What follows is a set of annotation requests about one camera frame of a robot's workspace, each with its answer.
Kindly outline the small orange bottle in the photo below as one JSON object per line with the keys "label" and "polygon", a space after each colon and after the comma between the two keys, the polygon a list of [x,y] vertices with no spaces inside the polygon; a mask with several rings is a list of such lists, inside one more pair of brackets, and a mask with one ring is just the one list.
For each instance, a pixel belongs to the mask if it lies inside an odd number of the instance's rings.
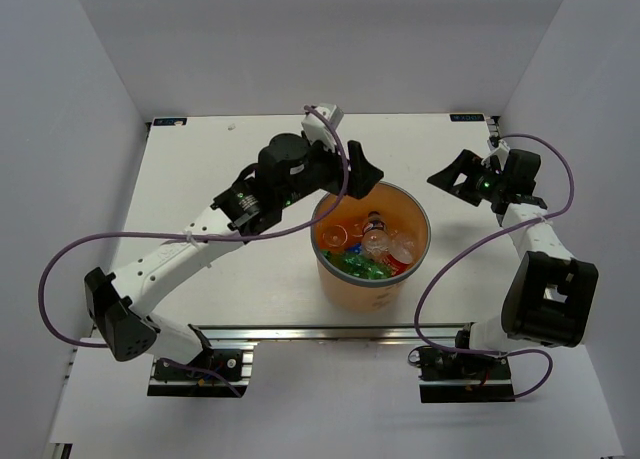
{"label": "small orange bottle", "polygon": [[349,231],[341,224],[330,225],[322,232],[323,243],[330,249],[344,248],[351,239]]}

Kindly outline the clear bottle red label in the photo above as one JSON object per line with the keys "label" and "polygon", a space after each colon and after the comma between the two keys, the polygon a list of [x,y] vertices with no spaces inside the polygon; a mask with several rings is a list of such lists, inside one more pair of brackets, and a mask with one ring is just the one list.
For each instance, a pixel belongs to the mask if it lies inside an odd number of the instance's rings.
{"label": "clear bottle red label", "polygon": [[392,275],[402,274],[414,263],[417,257],[417,246],[414,237],[399,232],[391,238],[385,262],[392,271]]}

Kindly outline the green plastic bottle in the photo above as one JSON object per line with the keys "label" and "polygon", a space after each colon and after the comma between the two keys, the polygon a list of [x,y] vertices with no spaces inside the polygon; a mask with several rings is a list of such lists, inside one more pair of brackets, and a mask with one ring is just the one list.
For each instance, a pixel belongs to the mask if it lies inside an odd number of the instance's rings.
{"label": "green plastic bottle", "polygon": [[361,279],[383,280],[392,277],[392,270],[381,263],[365,257],[362,254],[343,251],[332,252],[323,250],[322,255],[340,271]]}

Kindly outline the clear bottle black label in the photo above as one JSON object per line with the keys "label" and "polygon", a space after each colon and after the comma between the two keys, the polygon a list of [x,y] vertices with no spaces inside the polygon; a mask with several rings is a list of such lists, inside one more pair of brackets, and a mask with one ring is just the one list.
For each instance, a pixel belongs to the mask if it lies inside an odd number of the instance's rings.
{"label": "clear bottle black label", "polygon": [[362,252],[373,260],[379,260],[387,255],[390,243],[385,220],[379,212],[371,211],[362,228]]}

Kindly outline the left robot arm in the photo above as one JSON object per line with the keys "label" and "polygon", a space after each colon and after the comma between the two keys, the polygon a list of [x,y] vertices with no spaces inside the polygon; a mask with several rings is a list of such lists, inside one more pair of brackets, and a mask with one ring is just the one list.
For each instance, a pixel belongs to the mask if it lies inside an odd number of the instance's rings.
{"label": "left robot arm", "polygon": [[89,314],[114,358],[133,360],[145,353],[177,363],[188,377],[205,375],[214,351],[203,333],[155,313],[174,289],[216,259],[278,224],[283,210],[318,191],[362,199],[383,173],[350,141],[348,160],[305,136],[282,133],[264,147],[186,229],[148,255],[105,273],[84,278]]}

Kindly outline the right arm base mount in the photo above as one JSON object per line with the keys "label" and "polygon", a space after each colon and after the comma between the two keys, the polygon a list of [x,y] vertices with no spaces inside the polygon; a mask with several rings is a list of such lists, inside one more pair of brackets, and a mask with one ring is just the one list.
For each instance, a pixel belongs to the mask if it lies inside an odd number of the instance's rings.
{"label": "right arm base mount", "polygon": [[423,404],[506,403],[515,401],[506,359],[417,347],[408,362],[419,370]]}

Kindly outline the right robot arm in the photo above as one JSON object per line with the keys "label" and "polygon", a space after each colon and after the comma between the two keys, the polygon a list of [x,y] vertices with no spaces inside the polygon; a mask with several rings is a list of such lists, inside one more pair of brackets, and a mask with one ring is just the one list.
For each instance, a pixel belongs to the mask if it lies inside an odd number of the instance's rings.
{"label": "right robot arm", "polygon": [[463,377],[484,370],[492,351],[575,347],[583,339],[599,273],[556,235],[546,203],[534,194],[540,165],[539,155],[520,149],[487,158],[463,150],[427,180],[473,206],[489,202],[520,260],[500,314],[456,335],[451,363]]}

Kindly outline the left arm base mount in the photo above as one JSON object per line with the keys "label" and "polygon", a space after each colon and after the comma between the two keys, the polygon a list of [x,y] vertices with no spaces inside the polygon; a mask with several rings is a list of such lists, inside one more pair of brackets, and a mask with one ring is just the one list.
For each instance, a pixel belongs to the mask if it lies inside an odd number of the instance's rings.
{"label": "left arm base mount", "polygon": [[164,357],[154,358],[147,386],[149,397],[232,398],[244,396],[252,375],[256,342],[215,341],[209,365],[176,367]]}

